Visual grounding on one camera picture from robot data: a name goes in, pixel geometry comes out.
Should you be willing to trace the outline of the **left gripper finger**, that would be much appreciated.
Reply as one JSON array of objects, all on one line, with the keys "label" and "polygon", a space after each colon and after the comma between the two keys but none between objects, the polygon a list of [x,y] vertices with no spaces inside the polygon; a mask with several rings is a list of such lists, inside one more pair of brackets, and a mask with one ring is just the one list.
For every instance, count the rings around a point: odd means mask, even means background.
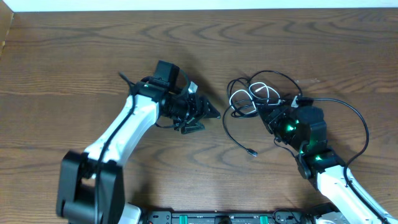
[{"label": "left gripper finger", "polygon": [[221,115],[220,112],[210,103],[208,98],[202,97],[202,102],[203,102],[203,114],[204,118],[206,119],[211,119],[211,118],[216,118],[220,119]]},{"label": "left gripper finger", "polygon": [[201,122],[196,122],[186,124],[185,126],[181,127],[180,132],[182,134],[190,134],[202,130],[205,130],[205,126]]}]

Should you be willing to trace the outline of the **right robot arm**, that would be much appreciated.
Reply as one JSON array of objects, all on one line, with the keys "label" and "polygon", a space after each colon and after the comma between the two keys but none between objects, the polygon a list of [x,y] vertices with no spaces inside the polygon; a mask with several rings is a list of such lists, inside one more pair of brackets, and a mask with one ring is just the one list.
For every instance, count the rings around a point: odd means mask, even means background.
[{"label": "right robot arm", "polygon": [[362,188],[346,162],[327,140],[322,109],[314,106],[258,106],[257,112],[276,141],[297,151],[295,161],[301,176],[330,200],[331,208],[315,214],[313,221],[348,223],[397,223]]}]

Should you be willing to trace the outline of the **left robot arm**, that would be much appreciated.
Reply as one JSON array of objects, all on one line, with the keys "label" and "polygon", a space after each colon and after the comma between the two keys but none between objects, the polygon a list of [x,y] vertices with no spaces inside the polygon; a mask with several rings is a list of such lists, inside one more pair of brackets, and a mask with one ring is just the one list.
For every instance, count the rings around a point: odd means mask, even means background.
[{"label": "left robot arm", "polygon": [[82,153],[68,151],[60,165],[55,213],[69,223],[140,223],[142,210],[126,202],[123,167],[144,133],[163,116],[170,128],[189,134],[205,127],[202,119],[220,118],[220,112],[197,84],[173,63],[158,61],[152,76],[133,83],[120,77],[129,91],[121,112],[107,130]]}]

